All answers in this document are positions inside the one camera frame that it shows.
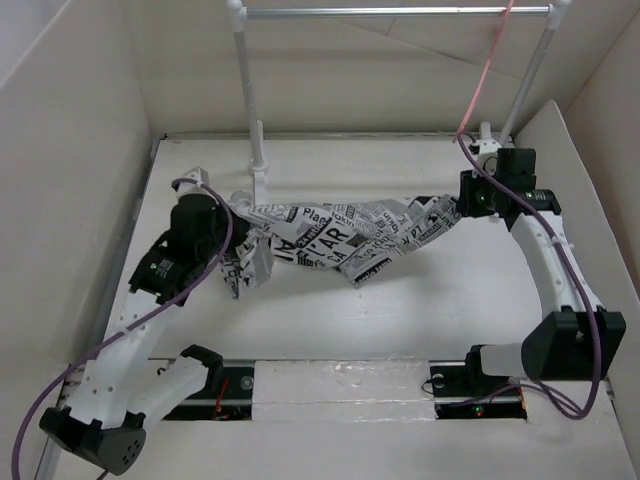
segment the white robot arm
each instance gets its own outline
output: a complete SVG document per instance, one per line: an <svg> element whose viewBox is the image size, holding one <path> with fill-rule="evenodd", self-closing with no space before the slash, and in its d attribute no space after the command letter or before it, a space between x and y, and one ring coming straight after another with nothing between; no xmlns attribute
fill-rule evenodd
<svg viewBox="0 0 640 480"><path fill-rule="evenodd" d="M106 332L111 337L121 331L124 337L89 361L66 404L47 409L40 420L40 428L62 448L114 475L131 467L146 432L159 420L196 392L215 394L222 380L222 357L192 345L151 385L140 385L147 358L184 305L184 293L222 248L228 227L226 214L200 188L207 184L206 172L194 169L185 177L197 185L177 185L171 227L138 264L124 308ZM234 217L232 228L230 245L236 246L248 224ZM184 298L176 302L181 294ZM158 305L168 308L133 329Z"/></svg>
<svg viewBox="0 0 640 480"><path fill-rule="evenodd" d="M461 173L458 211L463 217L498 215L505 221L531 270L542 322L522 343L474 345L465 360L463 383L470 397L480 397L504 385L509 377L602 379L624 335L625 321L619 312L607 311L587 285L553 192L536 189L535 151L499 148L494 143L493 151L476 147L478 162L470 159L476 168L484 167L483 175L475 170ZM514 194L519 201L512 198ZM599 355L595 351L598 344ZM596 360L599 371L594 369Z"/></svg>

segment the white pole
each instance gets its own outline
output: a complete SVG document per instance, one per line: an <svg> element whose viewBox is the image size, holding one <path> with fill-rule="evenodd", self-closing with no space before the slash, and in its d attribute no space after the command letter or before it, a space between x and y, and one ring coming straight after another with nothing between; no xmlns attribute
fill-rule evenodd
<svg viewBox="0 0 640 480"><path fill-rule="evenodd" d="M247 9L242 5L242 0L228 0L227 6L231 15L231 28L233 39L236 43L236 54L240 66L240 79L242 81L242 93L244 94L244 108L249 121L249 136L251 137L251 152L253 153L252 169L261 171L266 169L266 162L262 155L262 139L256 104L253 99L253 86L249 75L249 57L247 43L244 38L244 24L247 20Z"/></svg>
<svg viewBox="0 0 640 480"><path fill-rule="evenodd" d="M524 101L527 98L529 90L531 89L531 85L533 85L533 80L538 73L540 65L542 64L544 55L547 53L547 48L551 43L551 39L556 33L558 26L560 26L560 22L562 22L562 18L564 17L564 14L567 11L567 8L569 8L570 4L571 0L557 0L556 3L551 5L551 10L549 11L549 16L547 17L547 27L544 29L544 32L542 32L542 36L540 37L538 46L536 47L535 52L533 52L531 62L529 62L529 68L527 68L527 73L525 73L524 78L522 79L522 83L520 84L520 88L518 89L516 98L513 101L511 110L509 110L507 121L505 122L504 127L500 132L500 145L504 145L509 138L509 135L511 135L511 131L513 130L513 126L516 123L516 119L518 117L518 114L520 113L520 109L522 109L522 105L524 105Z"/></svg>
<svg viewBox="0 0 640 480"><path fill-rule="evenodd" d="M368 8L249 8L248 20L335 17L499 17L505 7L368 7ZM546 17L550 5L513 7L511 15Z"/></svg>

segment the white wall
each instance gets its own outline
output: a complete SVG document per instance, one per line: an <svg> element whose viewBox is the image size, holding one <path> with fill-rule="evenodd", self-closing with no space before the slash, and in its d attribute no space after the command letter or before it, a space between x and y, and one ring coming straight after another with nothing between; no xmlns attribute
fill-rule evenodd
<svg viewBox="0 0 640 480"><path fill-rule="evenodd" d="M65 2L0 1L0 83Z"/></svg>
<svg viewBox="0 0 640 480"><path fill-rule="evenodd" d="M640 124L640 14L629 24L566 113L576 148L593 180L636 290L640 291L638 124ZM627 318L627 334L612 379L622 430L640 470L640 325Z"/></svg>
<svg viewBox="0 0 640 480"><path fill-rule="evenodd" d="M639 45L640 14L587 82L566 118L640 290Z"/></svg>
<svg viewBox="0 0 640 480"><path fill-rule="evenodd" d="M640 472L640 300L619 245L589 176L553 102L543 108L515 139L518 147L535 148L538 185L558 195L567 238L589 286L627 322L627 332L609 369L615 407L627 449Z"/></svg>
<svg viewBox="0 0 640 480"><path fill-rule="evenodd" d="M224 0L123 0L153 130L246 130ZM262 6L495 5L506 0L247 0ZM548 4L527 0L521 4ZM566 108L638 9L574 0L522 119ZM296 20L248 25L258 115L267 131L454 130L498 18ZM476 115L502 124L544 19L512 18Z"/></svg>
<svg viewBox="0 0 640 480"><path fill-rule="evenodd" d="M1 478L28 406L84 348L149 146L120 4L71 0L0 84Z"/></svg>

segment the white tabletop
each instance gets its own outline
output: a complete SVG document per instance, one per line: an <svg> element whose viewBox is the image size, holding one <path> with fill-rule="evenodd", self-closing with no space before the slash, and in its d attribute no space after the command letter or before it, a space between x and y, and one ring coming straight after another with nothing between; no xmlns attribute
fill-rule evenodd
<svg viewBox="0 0 640 480"><path fill-rule="evenodd" d="M450 137L268 140L266 151L271 203L457 195L468 168ZM249 155L246 140L161 142L111 321L139 259L168 227L171 180L200 166L222 195L250 190ZM198 343L235 359L455 359L474 343L522 340L539 321L535 285L504 224L463 219L360 290L334 272L277 263L265 285L238 301L215 272L153 357Z"/></svg>
<svg viewBox="0 0 640 480"><path fill-rule="evenodd" d="M266 149L270 202L457 194L459 172L468 168L446 137L268 140ZM171 180L201 166L228 197L251 189L249 156L246 140L161 142L112 319L137 262L168 227ZM161 422L123 478L635 479L603 389L582 422L531 393L528 422L435 421L419 391L426 363L398 360L460 359L472 344L522 340L539 321L524 256L504 225L489 219L462 220L361 290L339 274L276 264L265 285L236 301L214 273L153 357L175 357L197 343L227 359L395 360L373 369L261 362L253 421ZM560 387L580 403L586 398L584 383ZM64 454L54 478L97 474Z"/></svg>

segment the newspaper-print cloth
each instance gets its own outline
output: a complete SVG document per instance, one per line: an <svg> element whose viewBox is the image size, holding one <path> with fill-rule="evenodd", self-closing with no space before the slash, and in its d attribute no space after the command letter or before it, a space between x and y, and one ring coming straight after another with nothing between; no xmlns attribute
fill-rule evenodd
<svg viewBox="0 0 640 480"><path fill-rule="evenodd" d="M251 205L236 192L229 206L252 228L221 262L234 298L266 282L274 260L315 270L336 270L359 288L391 263L450 230L459 220L456 200L413 197L349 204Z"/></svg>

